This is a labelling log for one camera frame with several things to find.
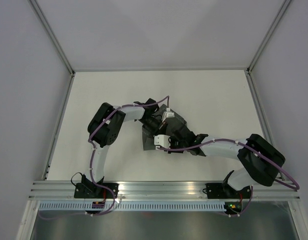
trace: white floor panel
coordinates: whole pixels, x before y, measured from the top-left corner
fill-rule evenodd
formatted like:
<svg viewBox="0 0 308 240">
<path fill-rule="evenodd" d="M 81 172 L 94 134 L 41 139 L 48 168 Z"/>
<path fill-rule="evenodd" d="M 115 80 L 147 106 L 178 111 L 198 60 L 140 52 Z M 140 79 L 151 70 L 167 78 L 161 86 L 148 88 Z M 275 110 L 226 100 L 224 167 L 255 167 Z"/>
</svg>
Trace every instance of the white floor panel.
<svg viewBox="0 0 308 240">
<path fill-rule="evenodd" d="M 87 173 L 91 145 L 87 126 L 103 102 L 123 105 L 170 96 L 170 107 L 195 134 L 246 138 L 262 134 L 242 70 L 78 72 L 69 96 L 48 180 Z M 142 124 L 123 124 L 109 149 L 107 181 L 222 180 L 241 164 L 223 157 L 142 150 Z"/>
</svg>

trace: black cable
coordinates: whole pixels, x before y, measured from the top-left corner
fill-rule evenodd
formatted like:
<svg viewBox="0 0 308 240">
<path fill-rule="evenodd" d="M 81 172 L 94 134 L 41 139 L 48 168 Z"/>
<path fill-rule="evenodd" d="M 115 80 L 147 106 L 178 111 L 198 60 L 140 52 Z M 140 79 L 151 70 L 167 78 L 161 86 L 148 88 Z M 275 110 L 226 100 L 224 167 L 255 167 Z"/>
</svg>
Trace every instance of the black cable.
<svg viewBox="0 0 308 240">
<path fill-rule="evenodd" d="M 163 118 L 163 116 L 161 116 L 160 114 L 158 114 L 158 115 L 152 115 L 156 120 L 161 120 L 162 118 Z"/>
<path fill-rule="evenodd" d="M 205 189 L 205 188 L 203 189 L 203 193 L 207 195 L 207 188 L 206 188 L 206 189 Z"/>
<path fill-rule="evenodd" d="M 75 173 L 75 174 L 72 176 L 72 178 L 70 179 L 70 182 L 71 182 L 75 187 L 76 187 L 76 184 L 73 183 L 73 177 L 75 177 L 76 174 L 80 174 L 80 175 L 83 177 L 83 174 L 82 174 L 81 172 L 79 172 L 79 171 L 78 171 L 77 173 Z"/>
</svg>

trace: purple cable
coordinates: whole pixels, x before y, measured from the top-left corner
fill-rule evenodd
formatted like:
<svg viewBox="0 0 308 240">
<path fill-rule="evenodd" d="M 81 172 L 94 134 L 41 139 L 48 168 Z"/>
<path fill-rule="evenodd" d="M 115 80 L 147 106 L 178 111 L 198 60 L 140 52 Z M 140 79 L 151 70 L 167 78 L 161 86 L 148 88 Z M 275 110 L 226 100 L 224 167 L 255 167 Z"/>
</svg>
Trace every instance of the purple cable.
<svg viewBox="0 0 308 240">
<path fill-rule="evenodd" d="M 198 145 L 195 145 L 195 146 L 191 146 L 191 147 L 184 147 L 184 148 L 177 148 L 177 149 L 168 149 L 168 148 L 164 148 L 164 147 L 161 147 L 159 149 L 161 150 L 164 150 L 164 151 L 169 151 L 169 152 L 182 152 L 182 151 L 187 151 L 187 150 L 191 150 L 191 149 L 195 149 L 195 148 L 200 148 L 204 145 L 207 145 L 207 144 L 210 144 L 210 143 L 214 143 L 214 142 L 230 142 L 230 143 L 236 143 L 235 140 L 232 140 L 232 139 L 228 139 L 228 138 L 219 138 L 219 139 L 215 139 L 215 140 L 210 140 L 210 141 L 207 141 L 207 142 L 204 142 L 204 143 L 201 143 L 201 144 L 198 144 Z M 293 189 L 293 190 L 299 190 L 300 189 L 300 186 L 298 184 L 298 182 L 292 177 L 290 176 L 290 174 L 282 169 L 280 166 L 278 166 L 276 163 L 274 163 L 272 160 L 270 160 L 268 157 L 262 155 L 260 152 L 256 151 L 255 149 L 253 149 L 252 147 L 246 145 L 246 144 L 243 144 L 242 142 L 238 142 L 238 145 L 240 146 L 243 146 L 245 148 L 247 148 L 248 150 L 252 151 L 253 153 L 257 154 L 259 157 L 261 157 L 263 160 L 265 160 L 266 162 L 270 163 L 271 165 L 273 165 L 276 169 L 278 169 L 280 172 L 282 172 L 283 174 L 285 174 L 289 179 L 290 181 L 293 182 L 293 184 L 295 186 L 292 186 L 292 185 L 289 185 L 283 181 L 280 181 L 280 180 L 277 180 L 275 179 L 276 182 L 290 188 L 290 189 Z"/>
<path fill-rule="evenodd" d="M 120 109 L 123 109 L 123 108 L 125 108 L 125 107 L 130 107 L 130 106 L 131 106 L 131 107 L 136 107 L 136 108 L 140 108 L 140 107 L 141 107 L 141 108 L 143 108 L 143 107 L 150 107 L 150 106 L 154 106 L 154 105 L 156 105 L 156 104 L 160 104 L 160 103 L 162 103 L 163 101 L 165 101 L 166 99 L 167 99 L 167 106 L 169 107 L 169 96 L 166 96 L 166 97 L 163 98 L 162 100 L 160 100 L 160 101 L 158 101 L 158 102 L 155 102 L 155 103 L 151 103 L 151 104 L 144 104 L 144 105 L 126 104 L 126 105 L 123 105 L 123 106 L 121 106 L 121 107 L 119 106 L 119 107 L 116 108 L 114 111 L 112 111 L 112 112 L 108 115 L 108 117 L 105 118 L 104 121 L 103 121 L 103 122 L 95 129 L 95 131 L 89 136 L 88 142 L 89 142 L 90 144 L 92 144 L 92 145 L 93 145 L 93 148 L 94 148 L 94 150 L 93 150 L 93 152 L 92 152 L 92 155 L 91 155 L 91 157 L 90 157 L 90 162 L 89 162 L 89 168 L 90 168 L 89 174 L 90 174 L 90 178 L 91 178 L 92 182 L 93 182 L 96 186 L 108 190 L 108 191 L 113 195 L 113 203 L 111 204 L 111 206 L 109 207 L 109 209 L 107 209 L 107 210 L 104 211 L 104 212 L 100 212 L 100 213 L 97 213 L 97 214 L 94 214 L 94 215 L 100 216 L 100 215 L 104 215 L 104 214 L 107 214 L 107 213 L 110 212 L 110 210 L 111 210 L 111 209 L 114 207 L 114 205 L 115 205 L 115 193 L 112 191 L 112 189 L 110 189 L 110 188 L 108 188 L 108 187 L 106 187 L 106 186 L 104 186 L 104 185 L 98 184 L 98 183 L 95 181 L 94 177 L 93 177 L 92 166 L 93 166 L 93 160 L 94 160 L 94 156 L 95 156 L 95 152 L 96 152 L 96 144 L 92 141 L 92 138 L 95 136 L 95 134 L 98 132 L 98 130 L 100 130 L 100 128 L 101 128 L 108 120 L 110 120 L 110 118 L 111 118 L 117 111 L 119 111 Z"/>
</svg>

